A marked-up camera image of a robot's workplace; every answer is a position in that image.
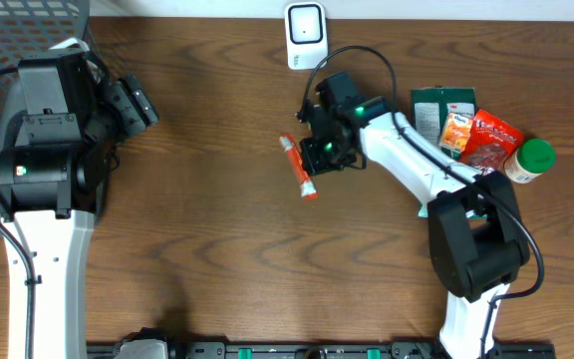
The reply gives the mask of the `green lid white jar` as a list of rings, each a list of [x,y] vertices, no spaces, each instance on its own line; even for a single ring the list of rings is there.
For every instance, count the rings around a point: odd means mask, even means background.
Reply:
[[[542,139],[531,139],[517,149],[503,165],[504,173],[516,183],[529,183],[556,163],[554,148]]]

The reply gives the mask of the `red snack stick packet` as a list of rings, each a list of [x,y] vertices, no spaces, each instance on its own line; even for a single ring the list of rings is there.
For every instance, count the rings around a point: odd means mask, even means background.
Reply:
[[[290,166],[292,167],[300,188],[301,197],[303,199],[316,198],[318,196],[316,188],[309,175],[303,169],[302,157],[296,148],[293,137],[289,134],[281,134],[279,137],[279,143],[288,157]]]

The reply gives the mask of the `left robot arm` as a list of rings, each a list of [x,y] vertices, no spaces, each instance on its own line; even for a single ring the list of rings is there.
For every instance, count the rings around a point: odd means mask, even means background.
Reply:
[[[133,75],[92,51],[51,49],[17,67],[24,100],[0,151],[11,358],[83,358],[86,267],[116,150],[158,121]]]

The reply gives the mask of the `small orange juice box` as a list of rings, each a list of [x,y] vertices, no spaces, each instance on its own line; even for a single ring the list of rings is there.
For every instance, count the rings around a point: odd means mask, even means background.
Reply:
[[[456,113],[446,116],[438,145],[446,150],[461,154],[470,139],[473,118]]]

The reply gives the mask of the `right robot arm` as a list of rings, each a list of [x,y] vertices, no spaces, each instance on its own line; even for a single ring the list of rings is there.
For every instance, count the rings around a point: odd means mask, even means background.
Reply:
[[[530,259],[509,179],[449,158],[385,98],[361,96],[347,73],[316,93],[319,102],[305,99],[297,114],[311,130],[301,143],[304,171],[339,171],[362,156],[425,207],[431,265],[447,290],[440,346],[449,358],[487,357],[498,306]]]

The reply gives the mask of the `orange red snack pouch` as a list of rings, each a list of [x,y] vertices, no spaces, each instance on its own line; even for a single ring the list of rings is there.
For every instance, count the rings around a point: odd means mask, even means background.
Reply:
[[[486,110],[478,110],[459,160],[486,175],[498,171],[523,142],[524,135],[520,130]]]

